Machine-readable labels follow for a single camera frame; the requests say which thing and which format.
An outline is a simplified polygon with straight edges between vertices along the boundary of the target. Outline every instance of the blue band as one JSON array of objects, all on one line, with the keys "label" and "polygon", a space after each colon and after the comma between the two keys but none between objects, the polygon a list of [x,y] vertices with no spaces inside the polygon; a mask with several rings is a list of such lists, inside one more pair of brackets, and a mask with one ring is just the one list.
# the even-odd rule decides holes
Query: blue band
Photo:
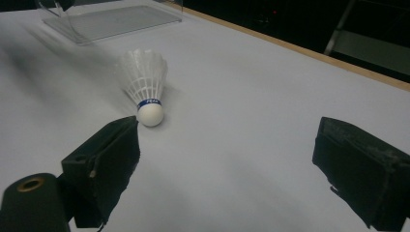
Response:
[{"label": "blue band", "polygon": [[147,100],[144,100],[144,101],[140,102],[140,103],[136,106],[136,108],[139,110],[140,107],[144,106],[145,104],[150,104],[150,103],[156,103],[156,104],[161,105],[160,100],[157,100],[157,99],[147,99]]}]

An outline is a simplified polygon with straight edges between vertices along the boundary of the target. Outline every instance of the brown edge trim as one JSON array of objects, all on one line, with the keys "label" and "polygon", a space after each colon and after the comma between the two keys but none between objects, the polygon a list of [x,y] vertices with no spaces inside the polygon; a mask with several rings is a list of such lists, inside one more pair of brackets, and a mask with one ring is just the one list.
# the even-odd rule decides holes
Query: brown edge trim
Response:
[{"label": "brown edge trim", "polygon": [[317,53],[317,52],[308,50],[308,49],[306,49],[306,48],[303,48],[303,47],[294,45],[294,44],[292,44],[292,43],[288,43],[288,42],[285,42],[285,41],[281,41],[281,40],[279,40],[279,39],[276,39],[276,38],[273,38],[273,37],[264,35],[264,34],[259,33],[259,32],[252,31],[252,30],[250,30],[250,29],[248,29],[248,28],[245,28],[245,27],[242,27],[242,26],[238,26],[238,25],[233,24],[233,23],[231,23],[231,22],[227,22],[227,21],[221,20],[221,19],[219,19],[219,18],[215,18],[215,17],[209,16],[209,15],[207,15],[207,14],[203,14],[203,13],[200,13],[200,12],[197,12],[197,11],[194,11],[194,10],[191,10],[191,9],[189,9],[189,8],[185,8],[185,7],[184,7],[184,8],[183,8],[183,11],[184,11],[185,13],[190,14],[190,15],[194,15],[194,16],[201,17],[201,18],[206,19],[206,20],[208,20],[208,21],[212,21],[212,22],[215,22],[216,24],[219,24],[219,25],[222,25],[222,26],[225,26],[225,27],[228,27],[228,28],[231,28],[231,29],[234,29],[234,30],[243,32],[243,33],[245,33],[245,34],[254,36],[254,37],[256,37],[256,38],[259,38],[259,39],[261,39],[261,40],[270,42],[270,43],[272,43],[272,44],[277,44],[277,45],[283,46],[283,47],[285,47],[285,48],[294,50],[294,51],[296,51],[296,52],[298,52],[298,53],[301,53],[301,54],[304,54],[304,55],[306,55],[306,56],[308,56],[308,57],[312,57],[312,58],[314,58],[314,59],[316,59],[316,60],[319,60],[319,61],[322,61],[322,62],[331,64],[331,65],[333,65],[333,66],[342,68],[342,69],[347,70],[347,71],[350,71],[350,72],[352,72],[352,73],[356,73],[356,74],[359,74],[359,75],[368,77],[368,78],[370,78],[370,79],[377,80],[377,81],[379,81],[379,82],[382,82],[382,83],[385,83],[385,84],[394,86],[394,87],[396,87],[396,88],[398,88],[398,89],[402,89],[402,90],[405,90],[405,91],[410,92],[410,83],[406,83],[406,82],[404,82],[404,81],[394,79],[394,78],[392,78],[392,77],[386,76],[386,75],[384,75],[384,74],[380,74],[380,73],[378,73],[378,72],[373,72],[373,71],[370,71],[370,70],[367,70],[367,69],[364,69],[364,68],[361,68],[361,67],[358,67],[358,66],[354,66],[354,65],[348,64],[348,63],[346,63],[346,62],[339,61],[339,60],[337,60],[337,59],[335,59],[335,58],[332,58],[332,57],[330,57],[330,56],[326,56],[326,55],[324,55],[324,54],[321,54],[321,53]]}]

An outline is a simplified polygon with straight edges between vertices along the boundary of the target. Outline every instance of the white shuttlecock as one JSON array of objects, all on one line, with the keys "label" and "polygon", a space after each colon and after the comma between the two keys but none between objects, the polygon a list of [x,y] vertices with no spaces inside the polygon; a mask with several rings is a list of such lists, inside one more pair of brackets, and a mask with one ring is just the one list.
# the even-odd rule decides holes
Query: white shuttlecock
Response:
[{"label": "white shuttlecock", "polygon": [[138,121],[147,127],[163,119],[161,93],[168,67],[162,56],[152,50],[128,51],[119,61],[122,85],[136,103]]}]

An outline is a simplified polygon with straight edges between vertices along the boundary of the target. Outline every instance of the white tabletop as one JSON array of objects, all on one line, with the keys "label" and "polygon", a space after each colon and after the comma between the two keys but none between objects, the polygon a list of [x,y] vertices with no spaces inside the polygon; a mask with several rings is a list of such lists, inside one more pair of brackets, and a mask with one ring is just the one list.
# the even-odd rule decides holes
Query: white tabletop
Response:
[{"label": "white tabletop", "polygon": [[[113,60],[167,60],[165,119],[139,126],[141,160],[104,231],[368,231],[311,163],[322,116],[410,153],[410,93],[185,14],[77,46],[37,12],[0,14],[0,190],[136,113]],[[76,229],[72,231],[96,231]],[[408,221],[402,231],[410,231]]]}]

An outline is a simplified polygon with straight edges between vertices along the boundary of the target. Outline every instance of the transparent container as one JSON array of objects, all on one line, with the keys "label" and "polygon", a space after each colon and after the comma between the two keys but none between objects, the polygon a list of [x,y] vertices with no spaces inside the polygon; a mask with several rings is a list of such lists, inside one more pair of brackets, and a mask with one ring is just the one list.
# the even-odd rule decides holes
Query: transparent container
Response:
[{"label": "transparent container", "polygon": [[45,24],[76,44],[182,21],[182,0],[36,0]]}]

